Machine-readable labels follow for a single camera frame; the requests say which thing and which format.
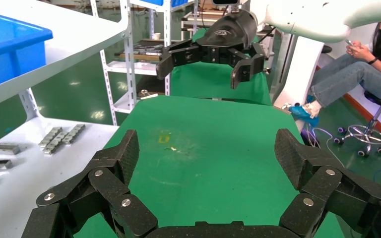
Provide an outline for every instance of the blue plastic bin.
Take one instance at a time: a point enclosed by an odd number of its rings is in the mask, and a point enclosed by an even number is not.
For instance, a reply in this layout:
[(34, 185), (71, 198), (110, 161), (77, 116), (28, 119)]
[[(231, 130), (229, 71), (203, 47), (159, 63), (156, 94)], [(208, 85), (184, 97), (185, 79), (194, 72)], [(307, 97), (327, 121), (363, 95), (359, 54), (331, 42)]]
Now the blue plastic bin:
[(49, 29), (0, 15), (0, 84), (46, 64)]
[[(143, 1), (146, 1), (146, 2), (149, 2), (152, 4), (156, 4), (159, 6), (163, 5), (163, 0), (143, 0)], [(187, 2), (188, 2), (188, 0), (172, 0), (172, 7), (179, 6), (179, 5), (185, 4)]]

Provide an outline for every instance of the chrome stool base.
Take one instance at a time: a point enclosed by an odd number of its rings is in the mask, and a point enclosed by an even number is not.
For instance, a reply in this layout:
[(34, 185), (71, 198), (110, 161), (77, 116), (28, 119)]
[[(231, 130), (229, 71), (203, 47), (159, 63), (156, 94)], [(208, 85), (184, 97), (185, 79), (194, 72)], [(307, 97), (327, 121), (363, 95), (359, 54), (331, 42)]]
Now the chrome stool base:
[[(357, 140), (367, 144), (363, 150), (359, 150), (357, 152), (357, 154), (362, 157), (368, 157), (370, 155), (372, 145), (381, 145), (381, 133), (374, 130), (370, 126), (351, 125), (347, 129), (340, 127), (338, 132), (343, 134), (344, 137), (334, 138), (334, 142), (337, 144), (344, 144), (345, 140), (350, 137), (356, 138)], [(377, 152), (381, 154), (381, 146), (377, 149)]]

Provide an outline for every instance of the green mat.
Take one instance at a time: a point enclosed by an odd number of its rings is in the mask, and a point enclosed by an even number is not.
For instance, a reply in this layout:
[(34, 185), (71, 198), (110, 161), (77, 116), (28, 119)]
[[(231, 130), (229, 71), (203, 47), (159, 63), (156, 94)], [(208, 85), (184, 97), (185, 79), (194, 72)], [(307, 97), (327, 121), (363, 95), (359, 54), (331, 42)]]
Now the green mat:
[[(279, 128), (298, 134), (293, 118), (270, 106), (159, 96), (139, 102), (106, 147), (137, 131), (139, 161), (129, 188), (159, 227), (278, 225), (298, 194), (275, 159)], [(75, 237), (115, 235), (96, 215)], [(315, 237), (343, 237), (335, 215)]]
[[(201, 38), (200, 29), (193, 40)], [(258, 73), (237, 89), (230, 88), (232, 68), (226, 64), (192, 63), (175, 67), (170, 80), (171, 95), (193, 98), (237, 99), (239, 102), (271, 105), (264, 73)]]

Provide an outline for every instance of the metal screw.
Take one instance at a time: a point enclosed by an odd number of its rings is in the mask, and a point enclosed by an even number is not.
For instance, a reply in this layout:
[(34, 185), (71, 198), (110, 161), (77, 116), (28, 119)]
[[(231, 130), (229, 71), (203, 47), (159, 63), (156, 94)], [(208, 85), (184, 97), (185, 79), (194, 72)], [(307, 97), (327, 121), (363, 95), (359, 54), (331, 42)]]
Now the metal screw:
[(142, 93), (144, 96), (150, 96), (148, 90), (146, 90), (146, 89), (142, 89), (142, 90), (141, 90), (141, 93)]
[(53, 193), (49, 193), (45, 196), (45, 201), (52, 200), (54, 197), (55, 197), (55, 195)]
[(100, 175), (102, 175), (102, 174), (103, 174), (103, 171), (101, 171), (101, 170), (97, 170), (97, 171), (94, 173), (95, 176), (100, 176)]
[(335, 175), (335, 171), (334, 170), (326, 170), (326, 173), (329, 174), (329, 175)]
[(125, 199), (125, 200), (122, 201), (122, 206), (123, 207), (129, 206), (129, 204), (130, 204), (130, 200), (129, 199)]
[(303, 199), (303, 203), (308, 206), (313, 206), (313, 201), (310, 198)]

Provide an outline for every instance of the smartphone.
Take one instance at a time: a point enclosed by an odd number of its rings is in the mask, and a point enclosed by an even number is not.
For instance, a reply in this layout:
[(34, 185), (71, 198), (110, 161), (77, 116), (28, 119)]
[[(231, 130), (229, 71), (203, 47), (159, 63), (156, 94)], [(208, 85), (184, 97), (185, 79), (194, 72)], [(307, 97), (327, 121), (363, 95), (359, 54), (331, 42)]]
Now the smartphone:
[(354, 46), (354, 44), (350, 40), (345, 40), (349, 46)]

